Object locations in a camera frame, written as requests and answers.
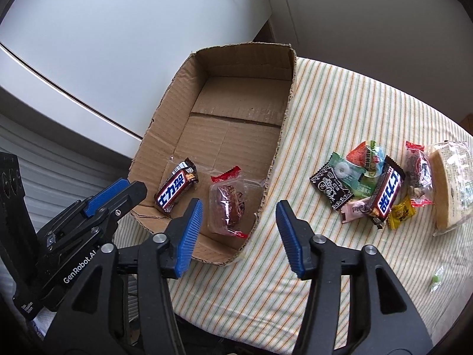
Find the brown cardboard box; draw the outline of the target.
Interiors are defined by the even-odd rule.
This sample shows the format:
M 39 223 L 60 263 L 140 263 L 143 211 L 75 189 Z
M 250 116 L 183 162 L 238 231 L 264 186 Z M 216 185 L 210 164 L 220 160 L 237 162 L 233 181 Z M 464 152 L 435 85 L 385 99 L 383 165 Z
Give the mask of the brown cardboard box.
M 129 169 L 129 180 L 143 182 L 148 190 L 132 212 L 143 227 L 163 232 L 191 199 L 209 202 L 214 175 L 239 167 L 246 186 L 238 224 L 242 237 L 213 233 L 204 220 L 192 255 L 217 266 L 239 256 L 266 201 L 287 128 L 296 60 L 291 46 L 278 43 L 212 46 L 189 55 L 155 110 Z M 155 195 L 185 159 L 196 164 L 199 180 L 163 213 Z

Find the red clear dried fruit bag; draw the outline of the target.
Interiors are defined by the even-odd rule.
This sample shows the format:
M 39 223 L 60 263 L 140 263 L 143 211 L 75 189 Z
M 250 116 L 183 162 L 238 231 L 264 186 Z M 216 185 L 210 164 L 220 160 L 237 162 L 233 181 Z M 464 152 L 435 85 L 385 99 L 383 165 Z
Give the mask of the red clear dried fruit bag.
M 410 205 L 421 208 L 434 202 L 432 170 L 425 147 L 410 141 L 405 142 L 405 168 L 407 192 Z

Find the green mint candy packet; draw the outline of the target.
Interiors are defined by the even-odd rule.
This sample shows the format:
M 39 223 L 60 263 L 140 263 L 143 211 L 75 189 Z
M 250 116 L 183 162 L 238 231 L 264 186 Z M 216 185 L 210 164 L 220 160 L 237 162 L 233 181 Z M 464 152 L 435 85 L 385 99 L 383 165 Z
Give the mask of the green mint candy packet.
M 358 186 L 360 178 L 365 173 L 364 167 L 349 162 L 347 159 L 333 152 L 329 159 L 329 165 L 332 167 L 335 176 L 345 185 L 355 188 Z

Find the pink candy packet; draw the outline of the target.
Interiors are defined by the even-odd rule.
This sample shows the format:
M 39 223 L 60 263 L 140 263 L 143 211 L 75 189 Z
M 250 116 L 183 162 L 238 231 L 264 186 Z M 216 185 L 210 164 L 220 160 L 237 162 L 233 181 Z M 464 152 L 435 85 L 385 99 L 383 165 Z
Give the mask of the pink candy packet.
M 366 216 L 366 207 L 370 202 L 370 198 L 359 200 L 351 200 L 341 207 L 341 222 L 343 224 L 361 219 Z

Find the red blue cartoon packet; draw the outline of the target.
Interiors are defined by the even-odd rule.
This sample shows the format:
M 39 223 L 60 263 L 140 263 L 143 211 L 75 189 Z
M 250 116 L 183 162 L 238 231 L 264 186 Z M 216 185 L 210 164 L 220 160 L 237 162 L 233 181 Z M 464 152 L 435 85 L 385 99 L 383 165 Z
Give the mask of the red blue cartoon packet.
M 375 178 L 382 173 L 385 151 L 375 140 L 363 141 L 346 155 L 346 159 L 363 167 L 366 170 L 365 176 Z

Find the bread loaf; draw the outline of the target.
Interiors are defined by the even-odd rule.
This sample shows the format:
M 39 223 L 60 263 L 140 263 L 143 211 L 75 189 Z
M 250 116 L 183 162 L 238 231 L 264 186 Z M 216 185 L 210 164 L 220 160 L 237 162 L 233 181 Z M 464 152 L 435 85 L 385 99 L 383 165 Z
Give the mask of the bread loaf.
M 435 206 L 435 235 L 460 227 L 472 218 L 472 152 L 463 142 L 430 147 Z

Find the black patterned candy packet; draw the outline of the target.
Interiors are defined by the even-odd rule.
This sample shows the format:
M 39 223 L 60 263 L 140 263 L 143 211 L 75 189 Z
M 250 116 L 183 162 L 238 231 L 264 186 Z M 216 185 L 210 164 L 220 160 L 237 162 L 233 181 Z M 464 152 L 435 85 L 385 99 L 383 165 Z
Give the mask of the black patterned candy packet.
M 353 192 L 336 177 L 328 163 L 310 177 L 310 182 L 330 201 L 334 211 L 354 198 Z

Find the yellow candy packet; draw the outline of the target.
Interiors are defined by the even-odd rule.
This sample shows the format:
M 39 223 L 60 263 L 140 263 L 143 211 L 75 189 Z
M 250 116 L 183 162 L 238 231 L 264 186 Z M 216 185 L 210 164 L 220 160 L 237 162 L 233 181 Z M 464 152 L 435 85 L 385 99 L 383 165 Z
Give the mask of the yellow candy packet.
M 391 212 L 386 219 L 387 226 L 391 230 L 397 229 L 402 222 L 416 214 L 415 208 L 411 205 L 410 197 L 406 195 L 398 204 L 391 208 Z

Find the small green candy wrapper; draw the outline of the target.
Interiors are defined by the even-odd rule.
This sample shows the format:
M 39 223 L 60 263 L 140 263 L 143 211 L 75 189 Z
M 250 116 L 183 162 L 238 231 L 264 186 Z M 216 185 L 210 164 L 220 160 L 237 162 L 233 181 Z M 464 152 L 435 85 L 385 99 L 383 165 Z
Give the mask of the small green candy wrapper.
M 429 288 L 430 293 L 434 293 L 442 285 L 444 271 L 445 268 L 443 265 L 441 265 L 431 277 Z

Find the snickers bar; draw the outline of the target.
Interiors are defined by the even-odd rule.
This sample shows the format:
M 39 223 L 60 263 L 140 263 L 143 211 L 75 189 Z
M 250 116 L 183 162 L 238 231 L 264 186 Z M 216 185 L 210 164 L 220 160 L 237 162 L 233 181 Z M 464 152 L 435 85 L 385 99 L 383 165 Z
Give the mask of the snickers bar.
M 403 169 L 390 156 L 386 156 L 382 174 L 378 178 L 365 211 L 377 229 L 383 228 L 405 178 L 406 173 Z
M 189 158 L 177 164 L 171 175 L 154 196 L 154 206 L 163 214 L 170 214 L 179 198 L 199 182 L 196 165 Z

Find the striped tablecloth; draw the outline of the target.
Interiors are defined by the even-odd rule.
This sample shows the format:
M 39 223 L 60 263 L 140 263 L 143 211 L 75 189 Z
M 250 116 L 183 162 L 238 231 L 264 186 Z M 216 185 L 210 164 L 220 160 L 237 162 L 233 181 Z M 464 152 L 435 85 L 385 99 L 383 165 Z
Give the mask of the striped tablecloth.
M 182 64 L 155 110 L 128 178 L 146 198 L 124 216 L 119 247 L 141 244 L 181 216 L 203 220 L 188 270 L 171 280 L 176 315 L 219 337 L 276 354 L 297 341 L 310 283 L 292 271 L 276 222 L 287 200 L 297 218 L 335 244 L 374 245 L 433 341 L 472 294 L 472 222 L 436 232 L 436 204 L 398 228 L 351 219 L 380 181 L 385 158 L 411 170 L 406 144 L 472 137 L 431 106 L 359 73 L 297 57 L 287 46 L 202 50 Z

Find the red clear snack bag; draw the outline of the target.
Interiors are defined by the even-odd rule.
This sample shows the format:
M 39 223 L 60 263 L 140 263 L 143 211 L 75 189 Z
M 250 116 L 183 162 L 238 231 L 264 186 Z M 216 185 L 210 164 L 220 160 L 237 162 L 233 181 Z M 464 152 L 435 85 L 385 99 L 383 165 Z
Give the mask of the red clear snack bag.
M 212 233 L 247 239 L 264 194 L 264 183 L 247 179 L 239 166 L 211 177 L 208 228 Z

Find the white cabinet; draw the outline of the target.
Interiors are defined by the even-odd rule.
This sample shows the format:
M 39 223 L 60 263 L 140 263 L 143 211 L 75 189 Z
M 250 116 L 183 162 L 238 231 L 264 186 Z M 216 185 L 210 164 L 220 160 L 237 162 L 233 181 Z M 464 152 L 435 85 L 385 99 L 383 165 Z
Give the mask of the white cabinet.
M 1 21 L 1 87 L 122 156 L 194 51 L 246 43 L 268 0 L 14 0 Z

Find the light green candy packet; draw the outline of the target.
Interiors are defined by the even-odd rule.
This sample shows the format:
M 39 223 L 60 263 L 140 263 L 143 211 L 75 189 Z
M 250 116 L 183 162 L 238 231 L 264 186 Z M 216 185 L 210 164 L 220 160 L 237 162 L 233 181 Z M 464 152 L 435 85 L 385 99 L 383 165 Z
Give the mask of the light green candy packet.
M 352 189 L 354 196 L 361 199 L 371 197 L 376 188 L 377 181 L 377 177 L 363 175 Z

